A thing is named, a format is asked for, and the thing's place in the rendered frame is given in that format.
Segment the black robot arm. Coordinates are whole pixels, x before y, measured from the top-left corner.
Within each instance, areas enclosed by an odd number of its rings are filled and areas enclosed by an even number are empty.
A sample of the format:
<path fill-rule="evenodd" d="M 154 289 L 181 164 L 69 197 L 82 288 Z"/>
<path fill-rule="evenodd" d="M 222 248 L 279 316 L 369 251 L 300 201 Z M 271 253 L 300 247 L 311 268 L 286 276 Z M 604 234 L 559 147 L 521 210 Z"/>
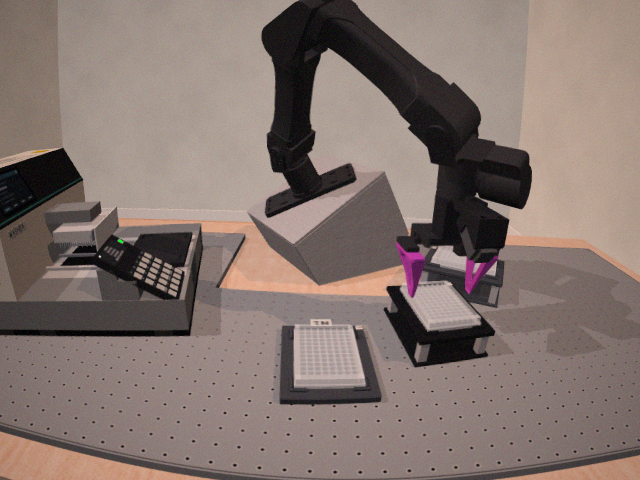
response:
<path fill-rule="evenodd" d="M 529 154 L 478 138 L 480 111 L 454 82 L 414 58 L 352 0 L 296 1 L 263 28 L 261 39 L 275 70 L 267 149 L 273 172 L 282 173 L 292 189 L 266 200 L 267 218 L 356 181 L 351 163 L 318 175 L 308 156 L 316 134 L 310 123 L 314 78 L 329 48 L 410 124 L 431 163 L 439 165 L 436 189 L 460 196 L 456 201 L 435 195 L 431 231 L 441 240 L 462 240 L 474 263 L 489 263 L 504 248 L 509 219 L 481 199 L 523 209 L 532 183 Z M 465 201 L 476 193 L 481 199 Z"/>

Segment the white well plate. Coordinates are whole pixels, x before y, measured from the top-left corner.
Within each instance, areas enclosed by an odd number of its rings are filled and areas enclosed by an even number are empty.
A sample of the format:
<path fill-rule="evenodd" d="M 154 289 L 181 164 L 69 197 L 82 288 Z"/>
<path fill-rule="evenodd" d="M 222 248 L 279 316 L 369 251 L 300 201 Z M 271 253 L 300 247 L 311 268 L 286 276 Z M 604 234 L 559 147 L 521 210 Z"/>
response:
<path fill-rule="evenodd" d="M 294 388 L 354 387 L 366 383 L 353 326 L 295 324 Z"/>
<path fill-rule="evenodd" d="M 400 291 L 428 332 L 481 325 L 481 317 L 448 281 L 419 282 L 414 298 L 407 283 L 402 283 Z"/>
<path fill-rule="evenodd" d="M 457 256 L 452 250 L 453 247 L 451 246 L 439 246 L 432 257 L 431 262 L 440 264 L 440 267 L 443 268 L 466 272 L 466 257 Z M 476 273 L 480 264 L 481 263 L 475 264 L 473 274 Z M 486 274 L 495 276 L 496 265 L 497 262 L 494 263 Z"/>

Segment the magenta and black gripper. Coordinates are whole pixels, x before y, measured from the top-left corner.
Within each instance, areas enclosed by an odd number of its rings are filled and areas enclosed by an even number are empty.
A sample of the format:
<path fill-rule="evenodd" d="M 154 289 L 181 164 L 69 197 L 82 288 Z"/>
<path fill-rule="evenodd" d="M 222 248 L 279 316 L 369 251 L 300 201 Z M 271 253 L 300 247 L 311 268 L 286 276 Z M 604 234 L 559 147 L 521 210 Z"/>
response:
<path fill-rule="evenodd" d="M 460 196 L 443 193 L 438 190 L 436 190 L 436 195 L 450 200 L 459 201 L 460 199 Z M 412 223 L 410 236 L 397 237 L 396 246 L 405 270 L 408 294 L 411 298 L 414 298 L 425 264 L 425 258 L 419 252 L 420 247 L 417 244 L 422 244 L 426 248 L 430 248 L 430 246 L 453 246 L 453 252 L 457 256 L 467 256 L 462 240 L 441 240 L 431 231 L 431 226 L 432 223 Z M 489 263 L 481 263 L 473 279 L 475 263 L 473 260 L 468 261 L 466 257 L 465 290 L 469 294 L 498 260 L 498 255 L 499 252 Z"/>

